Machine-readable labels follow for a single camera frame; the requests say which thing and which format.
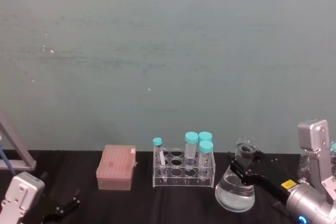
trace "pink pipette tip box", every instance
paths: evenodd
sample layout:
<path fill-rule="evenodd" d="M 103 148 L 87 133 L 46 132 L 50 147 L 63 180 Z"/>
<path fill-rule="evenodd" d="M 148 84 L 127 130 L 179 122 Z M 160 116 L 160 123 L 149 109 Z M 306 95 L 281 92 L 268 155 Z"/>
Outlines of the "pink pipette tip box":
<path fill-rule="evenodd" d="M 100 190 L 131 190 L 135 145 L 106 145 L 96 171 Z"/>

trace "black table surface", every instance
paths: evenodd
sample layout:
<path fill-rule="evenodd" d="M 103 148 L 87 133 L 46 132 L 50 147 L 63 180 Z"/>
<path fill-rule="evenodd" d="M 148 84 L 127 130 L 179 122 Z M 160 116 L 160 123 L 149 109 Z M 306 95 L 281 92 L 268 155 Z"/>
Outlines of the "black table surface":
<path fill-rule="evenodd" d="M 6 152 L 15 157 L 13 151 Z M 247 212 L 234 213 L 222 208 L 210 187 L 152 187 L 152 152 L 137 152 L 130 191 L 99 190 L 96 169 L 101 152 L 98 151 L 31 151 L 37 161 L 33 175 L 44 179 L 45 192 L 60 203 L 66 202 L 77 189 L 81 190 L 80 207 L 66 217 L 62 224 L 293 224 L 286 215 L 272 207 L 277 201 L 259 187 L 256 201 Z M 295 176 L 298 154 L 272 154 Z M 215 153 L 215 185 L 228 168 L 226 153 Z M 0 198 L 3 199 L 11 182 L 8 171 L 0 171 Z"/>

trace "clear acrylic rack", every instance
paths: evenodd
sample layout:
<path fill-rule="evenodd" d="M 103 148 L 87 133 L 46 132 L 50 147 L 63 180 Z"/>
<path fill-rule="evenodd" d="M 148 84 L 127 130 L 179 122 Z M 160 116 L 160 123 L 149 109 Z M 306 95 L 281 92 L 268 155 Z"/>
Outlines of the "clear acrylic rack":
<path fill-rule="evenodd" d="M 207 186 L 214 187 L 216 164 L 214 154 L 206 167 L 205 177 L 198 175 L 198 152 L 193 166 L 187 166 L 184 148 L 163 148 L 166 165 L 161 165 L 156 151 L 153 154 L 153 187 L 155 186 Z"/>

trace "glass beaker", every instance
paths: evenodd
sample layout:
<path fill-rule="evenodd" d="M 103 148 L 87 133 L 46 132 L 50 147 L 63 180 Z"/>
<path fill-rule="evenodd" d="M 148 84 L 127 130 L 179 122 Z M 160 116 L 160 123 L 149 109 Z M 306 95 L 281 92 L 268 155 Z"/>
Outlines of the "glass beaker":
<path fill-rule="evenodd" d="M 252 162 L 253 153 L 256 150 L 251 140 L 241 137 L 236 140 L 235 145 L 236 159 L 243 166 L 248 166 Z M 245 212 L 255 202 L 254 186 L 243 185 L 237 175 L 231 171 L 230 167 L 217 184 L 215 196 L 222 207 L 232 212 Z"/>

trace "blue led light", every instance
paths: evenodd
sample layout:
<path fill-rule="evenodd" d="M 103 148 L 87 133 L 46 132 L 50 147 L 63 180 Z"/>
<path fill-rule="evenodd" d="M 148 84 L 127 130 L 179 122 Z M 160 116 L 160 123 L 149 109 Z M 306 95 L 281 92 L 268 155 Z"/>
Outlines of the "blue led light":
<path fill-rule="evenodd" d="M 308 221 L 307 221 L 307 219 L 306 219 L 304 216 L 300 216 L 300 217 L 299 217 L 299 221 L 300 221 L 302 224 L 308 224 Z"/>

